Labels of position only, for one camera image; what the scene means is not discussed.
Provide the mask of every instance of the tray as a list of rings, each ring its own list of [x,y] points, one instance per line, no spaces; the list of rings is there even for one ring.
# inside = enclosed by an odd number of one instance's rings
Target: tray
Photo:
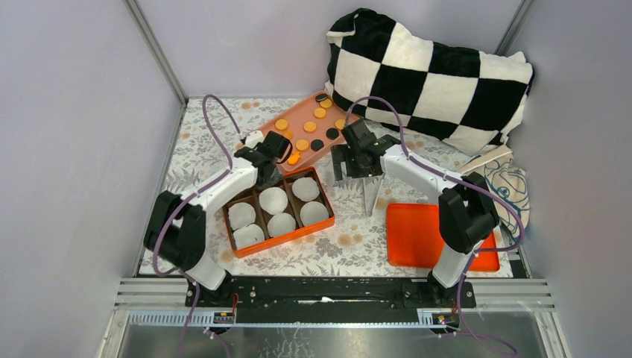
[[[439,207],[428,204],[388,205],[386,242],[391,265],[434,268],[444,244],[439,233]],[[493,233],[481,247],[496,247]],[[500,261],[495,252],[479,254],[470,267],[470,271],[495,272],[499,269]]]
[[[329,218],[309,226],[303,225],[300,220],[300,209],[303,207],[303,205],[305,205],[305,202],[294,196],[294,193],[291,191],[291,186],[294,184],[294,182],[304,177],[311,177],[312,179],[316,180],[316,183],[318,184],[318,189],[320,189],[320,194],[313,201],[318,201],[324,204],[327,208],[327,212],[329,213]],[[314,168],[309,167],[288,173],[276,186],[285,190],[285,193],[288,195],[288,207],[285,208],[285,213],[292,215],[294,219],[296,219],[298,228],[285,235],[270,238],[270,234],[268,232],[268,221],[272,219],[272,215],[262,210],[261,205],[259,204],[259,194],[261,193],[261,191],[258,190],[256,187],[247,189],[237,194],[236,197],[234,197],[231,201],[229,201],[226,205],[222,207],[222,213],[224,214],[224,221],[226,223],[226,230],[228,232],[230,247],[233,249],[235,256],[239,258],[246,257],[248,255],[255,254],[256,252],[281,245],[285,242],[298,239],[305,235],[309,235],[310,233],[315,233],[316,231],[320,231],[334,225],[335,215],[332,206],[329,203],[329,199],[325,194],[323,185],[320,183],[320,179],[318,177],[318,174],[316,174],[316,170]],[[255,224],[263,229],[265,240],[262,242],[257,242],[254,245],[247,246],[245,248],[237,249],[235,245],[235,238],[233,237],[233,229],[230,228],[230,223],[228,221],[228,209],[232,205],[242,202],[246,202],[255,208]]]
[[[289,173],[307,166],[313,166],[320,158],[330,152],[332,145],[344,142],[344,138],[342,137],[340,131],[338,131],[338,137],[336,139],[328,139],[326,132],[330,128],[335,128],[335,122],[339,119],[344,119],[347,112],[342,110],[340,107],[336,107],[336,105],[333,104],[333,100],[328,97],[328,99],[332,101],[332,106],[325,109],[326,115],[323,118],[316,118],[314,116],[314,110],[320,108],[320,102],[316,101],[316,97],[319,95],[326,95],[326,93],[320,91],[310,95],[308,98],[305,98],[301,102],[287,109],[285,112],[274,117],[274,119],[264,124],[259,129],[264,136],[266,136],[270,131],[275,131],[283,135],[284,131],[277,130],[275,124],[278,120],[284,119],[288,122],[288,127],[285,131],[290,130],[292,132],[290,142],[292,143],[293,153],[298,151],[297,142],[300,139],[305,139],[310,144],[310,147],[306,151],[301,151],[301,158],[296,164],[290,165],[288,162],[285,162],[279,165],[279,170],[282,173]],[[352,114],[349,118],[349,123],[353,123],[356,120],[358,120],[358,116]],[[316,131],[312,133],[305,132],[303,130],[303,125],[306,122],[314,122],[316,124]],[[311,148],[311,143],[315,139],[322,140],[324,144],[324,146],[318,151],[313,151]]]

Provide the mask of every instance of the checkered pillow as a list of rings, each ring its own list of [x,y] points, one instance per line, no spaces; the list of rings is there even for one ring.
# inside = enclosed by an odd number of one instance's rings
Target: checkered pillow
[[[407,128],[470,155],[506,142],[522,121],[533,78],[522,52],[500,57],[422,40],[368,9],[340,18],[327,40],[332,58],[325,90],[344,110],[361,97],[382,97]],[[397,124],[379,101],[356,105],[354,113]]]

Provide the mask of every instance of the white round object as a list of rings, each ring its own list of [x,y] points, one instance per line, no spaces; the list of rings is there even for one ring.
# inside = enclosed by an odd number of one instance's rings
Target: white round object
[[[327,208],[318,201],[310,201],[303,205],[300,210],[300,220],[305,226],[321,222],[327,218],[329,218]]]
[[[288,195],[279,187],[271,187],[259,194],[261,208],[270,215],[282,213],[288,207]]]
[[[246,248],[265,240],[263,230],[257,224],[250,224],[233,233],[237,249]]]
[[[233,230],[255,222],[255,208],[248,203],[237,203],[228,208],[228,221]]]
[[[310,177],[301,178],[292,184],[292,192],[302,201],[312,201],[320,194],[316,180]]]
[[[288,213],[280,213],[272,216],[268,222],[270,237],[277,237],[296,230],[296,220]]]

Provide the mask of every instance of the floral tablecloth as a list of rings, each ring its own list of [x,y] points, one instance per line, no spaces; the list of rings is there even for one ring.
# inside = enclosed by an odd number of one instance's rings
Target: floral tablecloth
[[[300,98],[227,98],[224,103],[235,116],[242,132],[259,128],[273,117],[300,101]],[[208,178],[227,165],[226,158],[213,141],[202,116],[201,99],[189,101],[174,148],[164,189],[181,192]],[[209,117],[213,128],[229,150],[240,145],[235,129],[221,107],[209,101]],[[390,132],[368,122],[369,128],[381,136]],[[470,157],[439,140],[406,130],[406,145],[415,153],[447,169],[456,170]],[[228,242],[226,226],[220,212],[209,214],[206,223],[206,255],[232,274],[248,275],[326,275],[326,276],[389,276],[425,277],[428,269],[396,267],[388,264],[386,251],[385,211],[389,203],[423,203],[426,197],[406,183],[386,177],[378,194],[371,217],[364,214],[360,180],[334,182],[331,154],[316,163],[315,168],[332,202],[335,225],[284,245],[253,254],[243,259],[234,256]],[[496,233],[496,244],[503,246],[502,235]],[[140,274],[153,274],[152,253],[146,250],[140,263]],[[470,272],[472,277],[513,277],[506,254],[500,254],[497,272]],[[161,270],[171,268],[159,260]]]

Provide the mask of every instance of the wall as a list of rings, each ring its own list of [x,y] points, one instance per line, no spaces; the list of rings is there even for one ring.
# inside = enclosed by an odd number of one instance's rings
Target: wall
[[[536,69],[510,141],[528,175],[528,257],[573,357],[632,348],[630,13],[625,0],[539,1],[513,45]]]
[[[93,357],[179,104],[122,1],[0,0],[0,350]]]
[[[184,0],[139,3],[189,96],[307,95],[326,80],[325,33],[358,7],[419,37],[494,52],[520,0]]]

